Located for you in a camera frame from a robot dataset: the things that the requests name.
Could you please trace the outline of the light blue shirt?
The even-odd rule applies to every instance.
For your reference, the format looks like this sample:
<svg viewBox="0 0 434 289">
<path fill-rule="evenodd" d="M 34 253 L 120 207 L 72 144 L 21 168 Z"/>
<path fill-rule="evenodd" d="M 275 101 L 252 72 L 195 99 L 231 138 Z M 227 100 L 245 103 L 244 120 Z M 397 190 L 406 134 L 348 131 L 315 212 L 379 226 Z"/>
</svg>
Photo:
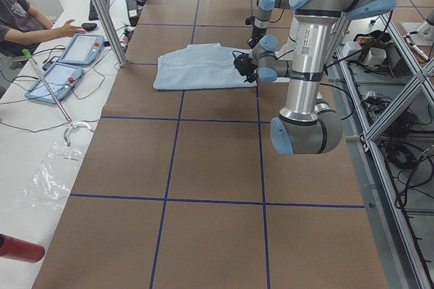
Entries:
<svg viewBox="0 0 434 289">
<path fill-rule="evenodd" d="M 158 58 L 153 84 L 156 90 L 200 90 L 250 88 L 235 68 L 233 52 L 238 48 L 220 43 L 192 44 Z"/>
</svg>

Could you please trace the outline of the black computer mouse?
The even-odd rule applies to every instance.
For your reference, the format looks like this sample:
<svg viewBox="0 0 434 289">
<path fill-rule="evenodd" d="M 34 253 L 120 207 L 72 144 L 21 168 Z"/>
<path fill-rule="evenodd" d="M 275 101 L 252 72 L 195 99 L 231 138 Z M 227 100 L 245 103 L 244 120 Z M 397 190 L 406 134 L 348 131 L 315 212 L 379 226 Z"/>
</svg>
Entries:
<svg viewBox="0 0 434 289">
<path fill-rule="evenodd" d="M 96 28 L 98 27 L 98 25 L 96 23 L 91 23 L 91 22 L 85 22 L 81 25 L 82 29 L 84 29 L 87 32 L 96 30 Z"/>
</svg>

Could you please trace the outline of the upper blue teach pendant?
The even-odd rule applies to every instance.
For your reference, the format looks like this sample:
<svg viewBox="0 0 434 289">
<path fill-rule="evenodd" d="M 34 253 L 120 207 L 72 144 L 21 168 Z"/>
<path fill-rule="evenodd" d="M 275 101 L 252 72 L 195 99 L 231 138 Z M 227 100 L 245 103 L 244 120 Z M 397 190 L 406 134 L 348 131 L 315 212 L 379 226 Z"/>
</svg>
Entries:
<svg viewBox="0 0 434 289">
<path fill-rule="evenodd" d="M 58 62 L 89 66 L 98 57 L 103 45 L 104 37 L 102 35 L 75 34 L 59 57 Z"/>
</svg>

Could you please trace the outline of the blue teach pendant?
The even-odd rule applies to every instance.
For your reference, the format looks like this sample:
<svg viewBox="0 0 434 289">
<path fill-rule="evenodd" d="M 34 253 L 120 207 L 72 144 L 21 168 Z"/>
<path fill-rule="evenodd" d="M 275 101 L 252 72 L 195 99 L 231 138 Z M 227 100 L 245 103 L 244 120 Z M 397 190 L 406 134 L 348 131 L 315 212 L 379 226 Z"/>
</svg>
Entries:
<svg viewBox="0 0 434 289">
<path fill-rule="evenodd" d="M 102 35 L 75 34 L 59 57 L 58 62 L 89 66 L 98 57 L 103 45 L 104 37 Z"/>
<path fill-rule="evenodd" d="M 57 62 L 53 63 L 43 74 L 59 101 L 63 100 L 68 95 L 82 75 L 83 69 L 81 67 Z M 44 103 L 56 103 L 49 90 L 40 80 L 36 81 L 24 96 L 28 99 L 38 100 Z"/>
</svg>

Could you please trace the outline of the lower blue teach pendant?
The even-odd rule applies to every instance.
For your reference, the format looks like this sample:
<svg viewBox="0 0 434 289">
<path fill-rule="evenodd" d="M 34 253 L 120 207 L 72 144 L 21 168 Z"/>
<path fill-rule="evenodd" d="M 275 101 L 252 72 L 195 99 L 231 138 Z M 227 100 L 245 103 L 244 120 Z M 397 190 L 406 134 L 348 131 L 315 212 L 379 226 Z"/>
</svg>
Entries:
<svg viewBox="0 0 434 289">
<path fill-rule="evenodd" d="M 59 101 L 63 100 L 68 95 L 82 75 L 83 69 L 81 67 L 57 62 L 53 63 L 43 74 Z M 40 80 L 36 81 L 24 96 L 28 99 L 38 100 L 44 103 L 56 103 L 49 90 Z"/>
</svg>

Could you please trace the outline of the metal reacher stick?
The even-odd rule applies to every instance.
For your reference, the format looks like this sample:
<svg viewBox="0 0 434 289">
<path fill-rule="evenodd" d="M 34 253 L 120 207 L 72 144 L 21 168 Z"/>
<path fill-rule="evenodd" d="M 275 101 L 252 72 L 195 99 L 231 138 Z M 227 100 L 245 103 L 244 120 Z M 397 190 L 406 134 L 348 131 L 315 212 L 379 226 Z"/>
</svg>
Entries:
<svg viewBox="0 0 434 289">
<path fill-rule="evenodd" d="M 39 65 L 37 64 L 37 62 L 33 59 L 31 53 L 27 49 L 22 50 L 22 53 L 24 54 L 24 56 L 26 57 L 26 59 L 31 63 L 31 65 L 33 66 L 34 70 L 37 72 L 40 80 L 42 80 L 44 86 L 47 88 L 48 92 L 50 93 L 50 95 L 54 99 L 54 101 L 57 104 L 58 108 L 61 110 L 62 114 L 64 115 L 64 117 L 66 119 L 66 122 L 69 124 L 69 127 L 67 129 L 65 129 L 65 131 L 64 131 L 64 141 L 65 141 L 65 144 L 68 147 L 71 145 L 69 136 L 70 136 L 70 134 L 71 134 L 72 131 L 74 131 L 74 130 L 76 130 L 78 128 L 86 128 L 90 132 L 94 132 L 94 130 L 92 129 L 91 125 L 88 122 L 85 122 L 85 121 L 73 121 L 71 119 L 71 117 L 66 112 L 65 108 L 62 106 L 62 104 L 60 103 L 59 99 L 55 95 L 55 92 L 53 91 L 53 89 L 51 88 L 51 86 L 46 81 L 45 77 L 43 76 L 43 69 L 39 67 Z"/>
</svg>

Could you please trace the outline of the seated person grey shirt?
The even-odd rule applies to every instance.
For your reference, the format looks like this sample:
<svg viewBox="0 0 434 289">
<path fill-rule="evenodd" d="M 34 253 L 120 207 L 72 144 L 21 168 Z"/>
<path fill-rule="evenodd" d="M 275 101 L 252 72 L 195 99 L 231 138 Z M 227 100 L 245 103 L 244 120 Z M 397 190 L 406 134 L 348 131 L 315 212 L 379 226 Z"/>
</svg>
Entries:
<svg viewBox="0 0 434 289">
<path fill-rule="evenodd" d="M 27 0 L 1 0 L 1 53 L 18 57 L 23 49 L 34 52 L 40 43 L 85 33 L 68 20 L 55 28 L 53 23 Z"/>
</svg>

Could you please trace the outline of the clear plastic bag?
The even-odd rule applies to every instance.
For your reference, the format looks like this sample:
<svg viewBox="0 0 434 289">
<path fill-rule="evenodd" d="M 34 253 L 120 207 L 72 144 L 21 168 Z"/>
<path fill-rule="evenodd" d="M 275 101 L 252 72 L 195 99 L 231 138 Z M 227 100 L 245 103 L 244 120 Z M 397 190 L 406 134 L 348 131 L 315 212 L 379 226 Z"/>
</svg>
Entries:
<svg viewBox="0 0 434 289">
<path fill-rule="evenodd" d="M 61 213 L 87 151 L 84 144 L 54 142 L 18 199 L 28 210 Z"/>
</svg>

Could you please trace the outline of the red cylinder bottle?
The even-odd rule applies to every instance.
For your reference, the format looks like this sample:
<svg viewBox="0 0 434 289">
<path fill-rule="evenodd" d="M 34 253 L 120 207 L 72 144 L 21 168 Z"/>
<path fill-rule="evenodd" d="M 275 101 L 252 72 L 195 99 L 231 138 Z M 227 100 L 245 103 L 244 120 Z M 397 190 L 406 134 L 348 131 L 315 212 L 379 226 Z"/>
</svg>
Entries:
<svg viewBox="0 0 434 289">
<path fill-rule="evenodd" d="M 44 255 L 45 248 L 42 245 L 1 234 L 1 257 L 3 258 L 37 263 Z"/>
</svg>

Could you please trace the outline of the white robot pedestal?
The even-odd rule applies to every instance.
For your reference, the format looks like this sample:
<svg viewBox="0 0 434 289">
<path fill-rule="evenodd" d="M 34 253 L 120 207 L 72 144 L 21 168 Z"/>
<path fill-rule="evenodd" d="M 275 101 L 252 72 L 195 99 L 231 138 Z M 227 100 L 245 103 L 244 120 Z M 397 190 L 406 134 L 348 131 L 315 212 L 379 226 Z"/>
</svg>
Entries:
<svg viewBox="0 0 434 289">
<path fill-rule="evenodd" d="M 295 49 L 296 49 L 296 41 L 298 39 L 298 20 L 297 18 L 292 18 L 292 23 L 290 26 L 290 30 L 288 31 L 288 40 L 282 46 L 279 51 L 276 51 L 276 57 L 279 60 L 290 60 L 294 59 Z"/>
</svg>

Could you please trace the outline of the aluminium frame post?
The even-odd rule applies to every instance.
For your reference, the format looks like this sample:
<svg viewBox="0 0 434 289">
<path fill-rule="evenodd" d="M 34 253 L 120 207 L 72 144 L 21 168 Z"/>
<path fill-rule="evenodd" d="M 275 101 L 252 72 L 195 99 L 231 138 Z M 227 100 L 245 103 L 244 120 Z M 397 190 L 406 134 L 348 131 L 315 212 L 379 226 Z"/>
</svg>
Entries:
<svg viewBox="0 0 434 289">
<path fill-rule="evenodd" d="M 125 52 L 118 39 L 117 32 L 115 30 L 114 24 L 111 20 L 109 9 L 105 4 L 104 0 L 92 0 L 96 11 L 98 12 L 98 17 L 104 29 L 105 35 L 111 45 L 111 48 L 115 54 L 119 66 L 124 66 L 127 62 Z"/>
</svg>

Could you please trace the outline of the aluminium frame rack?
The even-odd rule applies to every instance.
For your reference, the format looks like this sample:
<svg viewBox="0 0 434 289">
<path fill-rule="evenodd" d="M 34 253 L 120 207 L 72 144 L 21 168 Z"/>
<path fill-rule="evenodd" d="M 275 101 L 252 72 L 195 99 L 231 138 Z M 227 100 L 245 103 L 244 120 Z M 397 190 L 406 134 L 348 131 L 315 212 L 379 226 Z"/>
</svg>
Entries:
<svg viewBox="0 0 434 289">
<path fill-rule="evenodd" d="M 433 287 L 433 0 L 340 20 L 327 72 L 391 288 Z"/>
</svg>

